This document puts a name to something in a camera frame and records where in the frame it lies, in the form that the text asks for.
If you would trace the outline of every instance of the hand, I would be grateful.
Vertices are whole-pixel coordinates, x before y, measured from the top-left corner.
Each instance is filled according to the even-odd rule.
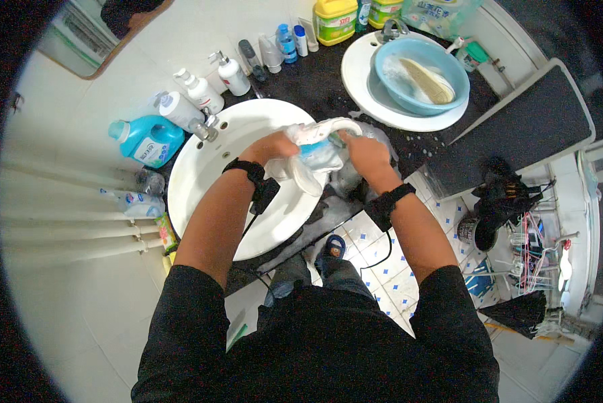
[[[345,130],[338,131],[339,138],[346,143],[353,166],[367,181],[380,171],[391,168],[386,145],[368,137],[353,137]]]
[[[298,153],[299,147],[280,130],[253,142],[241,153],[239,159],[265,166],[271,158],[291,157]]]
[[[345,130],[338,131],[338,135],[346,143],[356,171],[367,180],[378,195],[402,184],[389,163],[390,157],[386,145],[368,137],[353,137]]]

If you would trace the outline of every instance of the slipper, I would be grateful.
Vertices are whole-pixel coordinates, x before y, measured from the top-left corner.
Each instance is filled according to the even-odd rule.
[[[337,249],[339,251],[338,256],[332,253],[333,249]],[[331,256],[336,257],[337,259],[343,259],[344,254],[346,253],[346,242],[339,235],[332,234],[327,240],[326,245],[322,250],[323,256]]]

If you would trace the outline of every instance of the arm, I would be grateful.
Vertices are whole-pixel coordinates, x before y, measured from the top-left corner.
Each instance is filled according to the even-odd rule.
[[[339,136],[349,148],[353,166],[378,195],[402,184],[389,164],[384,144],[366,137],[354,138],[346,132]],[[443,229],[416,195],[406,195],[396,203],[391,223],[418,284],[443,266],[458,266]]]
[[[402,184],[389,165],[386,146],[367,138],[340,137],[349,148],[355,169],[377,194]],[[427,347],[431,358],[425,364],[425,385],[450,383],[459,397],[469,392],[466,385],[483,380],[470,400],[491,400],[498,393],[498,363],[492,343],[476,315],[458,261],[438,221],[414,194],[396,203],[391,222],[405,258],[420,286],[420,300],[411,327],[416,339]]]
[[[261,165],[299,149],[281,133],[256,141],[240,159]],[[241,241],[254,185],[229,170],[205,193],[185,229],[165,280],[140,358],[131,398],[138,402],[207,398],[222,374],[225,334],[223,289]]]
[[[265,166],[270,158],[289,157],[297,152],[299,148],[277,132],[256,141],[239,159]],[[174,264],[195,267],[225,288],[253,193],[254,184],[244,170],[229,170],[221,175],[194,209]]]

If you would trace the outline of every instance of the black countertop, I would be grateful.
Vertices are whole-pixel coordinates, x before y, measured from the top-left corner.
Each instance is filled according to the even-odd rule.
[[[341,59],[346,49],[357,38],[375,31],[374,28],[368,27],[366,32],[356,32],[354,36],[342,43],[333,46],[320,46],[319,51],[311,52],[306,57],[299,57],[294,64],[283,64],[281,72],[269,74],[268,79],[263,83],[254,80],[250,76],[252,88],[245,95],[235,97],[230,91],[222,94],[225,100],[225,108],[249,99],[257,99],[255,93],[255,90],[257,90],[265,98],[280,99],[297,105],[306,110],[315,121],[333,117],[349,117],[348,113],[350,111],[358,111],[359,108],[349,97],[341,82]],[[450,44],[438,37],[424,32],[420,33],[431,37],[445,47]],[[448,144],[499,101],[478,72],[469,74],[469,77],[470,99],[467,110],[457,123],[447,129],[431,133],[413,133],[388,127],[365,114],[358,118],[359,121],[369,123],[386,133],[400,158],[398,170],[403,178],[409,176],[429,159],[423,153],[423,149],[437,154],[439,150],[443,149],[443,142]],[[177,157],[178,153],[158,170],[165,177],[167,186],[169,185],[169,173]],[[362,210],[361,201],[338,198],[334,195],[334,192],[331,192],[331,189],[325,189],[322,200],[325,204],[320,203],[320,207],[323,209],[318,208],[318,210],[323,210],[326,219],[305,224],[291,239],[273,249],[273,251],[248,261],[234,262],[228,277],[226,295],[232,294],[254,280],[254,275],[246,273],[246,271],[265,273],[272,270],[275,264],[299,252],[314,240],[322,238],[330,230]]]

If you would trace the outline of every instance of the blue bottle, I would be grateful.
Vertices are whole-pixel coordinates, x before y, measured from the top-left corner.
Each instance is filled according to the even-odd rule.
[[[124,157],[152,168],[165,165],[185,140],[183,129],[158,115],[113,122],[109,125],[109,137],[120,142]]]
[[[277,43],[279,49],[283,53],[283,61],[286,63],[294,63],[297,61],[297,50],[295,42],[292,40],[292,35],[288,31],[288,24],[281,24],[277,29]]]

